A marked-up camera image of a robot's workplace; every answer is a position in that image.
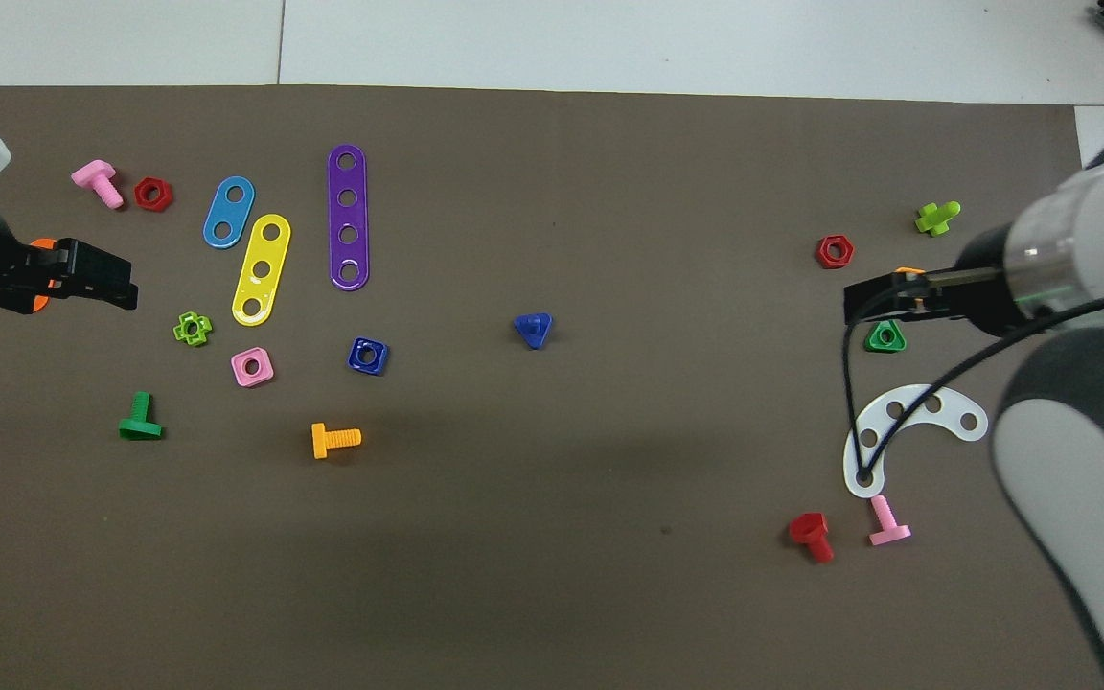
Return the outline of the brown table mat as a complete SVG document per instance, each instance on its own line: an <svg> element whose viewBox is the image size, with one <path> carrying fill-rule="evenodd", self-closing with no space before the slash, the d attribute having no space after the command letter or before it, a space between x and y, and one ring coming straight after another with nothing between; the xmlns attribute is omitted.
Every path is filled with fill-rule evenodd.
<svg viewBox="0 0 1104 690"><path fill-rule="evenodd" d="M0 135L17 235L140 288L0 310L0 690L1104 690L987 443L889 447L896 544L840 477L842 289L951 265L1076 171L1066 106L0 88ZM368 166L358 291L329 279L340 144ZM92 160L123 209L70 179ZM257 195L212 250L227 176ZM264 214L291 237L243 327ZM854 258L822 269L838 233ZM250 348L273 376L238 388ZM136 390L158 440L119 436ZM314 423L362 445L315 460ZM807 512L831 563L786 532Z"/></svg>

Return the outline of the purple four-hole plastic plate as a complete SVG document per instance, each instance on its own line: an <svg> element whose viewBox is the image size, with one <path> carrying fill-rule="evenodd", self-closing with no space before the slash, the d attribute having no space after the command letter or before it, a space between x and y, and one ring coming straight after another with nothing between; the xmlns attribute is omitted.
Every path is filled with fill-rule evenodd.
<svg viewBox="0 0 1104 690"><path fill-rule="evenodd" d="M335 146L326 158L329 279L340 291L358 291L371 276L367 157L354 144Z"/></svg>

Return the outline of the pink plastic screw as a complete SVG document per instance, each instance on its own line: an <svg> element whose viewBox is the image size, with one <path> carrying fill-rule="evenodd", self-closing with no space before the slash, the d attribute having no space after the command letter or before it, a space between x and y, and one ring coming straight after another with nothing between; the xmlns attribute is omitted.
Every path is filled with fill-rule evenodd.
<svg viewBox="0 0 1104 690"><path fill-rule="evenodd" d="M872 546L893 544L912 537L911 529L898 521L884 493L875 493L870 498L870 505L875 514L878 529L868 537Z"/></svg>
<svg viewBox="0 0 1104 690"><path fill-rule="evenodd" d="M123 193L115 187L117 169L104 160L92 160L70 174L75 185L95 193L106 208L118 210L126 205Z"/></svg>

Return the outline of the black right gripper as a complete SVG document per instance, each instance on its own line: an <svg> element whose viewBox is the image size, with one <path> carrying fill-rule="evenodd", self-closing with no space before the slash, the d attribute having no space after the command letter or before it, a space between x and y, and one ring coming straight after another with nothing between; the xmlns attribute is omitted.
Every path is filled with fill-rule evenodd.
<svg viewBox="0 0 1104 690"><path fill-rule="evenodd" d="M1006 275L1006 248L1012 224L981 232L965 244L947 269L888 272L849 285L842 291L846 327L880 320L968 320L979 331L1004 337L1030 322L1015 301ZM943 282L923 297L928 283Z"/></svg>

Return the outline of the blue square plastic nut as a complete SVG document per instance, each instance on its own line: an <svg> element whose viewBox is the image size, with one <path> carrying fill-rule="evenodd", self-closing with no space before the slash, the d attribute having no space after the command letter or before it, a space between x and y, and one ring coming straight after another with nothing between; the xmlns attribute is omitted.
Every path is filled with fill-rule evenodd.
<svg viewBox="0 0 1104 690"><path fill-rule="evenodd" d="M346 357L346 365L359 373L369 376L381 376L388 363L389 344L368 337L355 337L352 341L349 354Z"/></svg>

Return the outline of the light green cross-head screw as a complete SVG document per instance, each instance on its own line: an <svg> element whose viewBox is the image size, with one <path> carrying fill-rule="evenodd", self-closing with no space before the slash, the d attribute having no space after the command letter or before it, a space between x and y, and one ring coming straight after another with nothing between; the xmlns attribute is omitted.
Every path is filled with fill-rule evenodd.
<svg viewBox="0 0 1104 690"><path fill-rule="evenodd" d="M943 204L928 202L917 210L915 227L919 233L928 233L932 237L938 237L951 230L951 221L958 216L962 205L958 201L947 201Z"/></svg>

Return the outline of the green plastic screw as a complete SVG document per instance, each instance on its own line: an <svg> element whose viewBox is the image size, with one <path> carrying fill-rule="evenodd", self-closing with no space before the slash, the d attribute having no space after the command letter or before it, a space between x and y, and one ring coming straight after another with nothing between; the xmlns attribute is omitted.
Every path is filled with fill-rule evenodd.
<svg viewBox="0 0 1104 690"><path fill-rule="evenodd" d="M163 437L164 427L150 420L149 392L136 390L128 416L119 421L118 433L126 440L158 440Z"/></svg>

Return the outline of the blue triangle-head plastic screw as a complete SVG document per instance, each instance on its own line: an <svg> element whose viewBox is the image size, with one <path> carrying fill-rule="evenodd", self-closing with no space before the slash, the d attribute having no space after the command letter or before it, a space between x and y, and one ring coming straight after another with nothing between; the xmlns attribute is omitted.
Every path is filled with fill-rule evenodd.
<svg viewBox="0 0 1104 690"><path fill-rule="evenodd" d="M553 323L555 323L555 318L546 311L522 314L514 319L516 332L524 340L527 348L535 351L546 344Z"/></svg>

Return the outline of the red plastic screw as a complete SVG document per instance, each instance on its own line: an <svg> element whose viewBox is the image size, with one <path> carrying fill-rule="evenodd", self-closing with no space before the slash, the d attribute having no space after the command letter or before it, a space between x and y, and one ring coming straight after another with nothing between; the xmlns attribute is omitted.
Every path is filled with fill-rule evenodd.
<svg viewBox="0 0 1104 690"><path fill-rule="evenodd" d="M830 564L834 546L829 541L829 527L825 514L807 512L794 518L788 526L788 537L793 544L805 546L817 564Z"/></svg>

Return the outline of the pink square plastic nut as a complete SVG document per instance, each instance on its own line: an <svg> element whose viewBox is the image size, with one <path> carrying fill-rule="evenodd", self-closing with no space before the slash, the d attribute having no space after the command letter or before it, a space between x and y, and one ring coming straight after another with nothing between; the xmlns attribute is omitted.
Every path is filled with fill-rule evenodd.
<svg viewBox="0 0 1104 690"><path fill-rule="evenodd" d="M270 354L264 348L250 348L229 358L238 388L258 388L273 376Z"/></svg>

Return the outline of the orange angled plastic plate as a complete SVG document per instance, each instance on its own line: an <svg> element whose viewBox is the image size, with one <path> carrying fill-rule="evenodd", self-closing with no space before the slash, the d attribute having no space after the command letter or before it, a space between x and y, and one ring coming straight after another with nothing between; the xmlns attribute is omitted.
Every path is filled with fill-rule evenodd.
<svg viewBox="0 0 1104 690"><path fill-rule="evenodd" d="M56 243L57 241L54 238L35 238L31 241L30 246L39 250L54 250L56 248ZM44 291L34 295L34 308L32 309L32 314L38 314L39 311L45 309L47 302L52 300L52 296L50 296L49 291L52 291L52 289L57 288L59 284L60 284L59 280L50 279L47 282L47 287L45 287Z"/></svg>

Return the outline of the orange plastic screw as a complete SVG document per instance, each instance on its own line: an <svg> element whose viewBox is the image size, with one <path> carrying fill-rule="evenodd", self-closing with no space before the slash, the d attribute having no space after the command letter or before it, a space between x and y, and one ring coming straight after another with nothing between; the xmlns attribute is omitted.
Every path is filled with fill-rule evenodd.
<svg viewBox="0 0 1104 690"><path fill-rule="evenodd" d="M362 431L358 428L327 429L323 423L310 425L311 453L315 460L325 460L335 449L354 449L362 445Z"/></svg>

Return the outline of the yellow three-hole plastic plate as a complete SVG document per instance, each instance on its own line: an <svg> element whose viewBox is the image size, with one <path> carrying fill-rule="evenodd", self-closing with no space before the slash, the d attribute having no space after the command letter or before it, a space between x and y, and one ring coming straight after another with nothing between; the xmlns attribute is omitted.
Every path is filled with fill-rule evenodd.
<svg viewBox="0 0 1104 690"><path fill-rule="evenodd" d="M251 227L231 305L241 326L258 327L270 318L290 240L290 223L280 214L264 214Z"/></svg>

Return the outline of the blue two-hole plastic plate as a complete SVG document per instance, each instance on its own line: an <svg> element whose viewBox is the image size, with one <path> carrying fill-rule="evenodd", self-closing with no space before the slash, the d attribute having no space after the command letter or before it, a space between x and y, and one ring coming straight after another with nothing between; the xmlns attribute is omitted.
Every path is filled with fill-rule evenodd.
<svg viewBox="0 0 1104 690"><path fill-rule="evenodd" d="M245 176L227 176L217 184L203 221L202 238L212 250L229 250L242 238L257 193Z"/></svg>

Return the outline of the white curved plastic plate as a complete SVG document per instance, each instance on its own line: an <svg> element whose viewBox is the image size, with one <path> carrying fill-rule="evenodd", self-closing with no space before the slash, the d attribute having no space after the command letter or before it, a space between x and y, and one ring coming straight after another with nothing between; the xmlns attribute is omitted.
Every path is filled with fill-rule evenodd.
<svg viewBox="0 0 1104 690"><path fill-rule="evenodd" d="M907 415L907 420L899 431L911 426L928 425L951 432L955 438L964 442L981 440L989 429L987 414L974 402L951 388L940 388L926 396L932 388L927 383L914 383L887 390L884 394L872 399L859 411L854 420L854 431L847 435L842 443L841 474L845 488L857 498L869 499L883 493L887 485L887 454L889 448L875 461L875 468L868 479L860 479L862 468L875 457L877 446L887 439L888 432L903 412L911 407L917 399L923 403Z"/></svg>

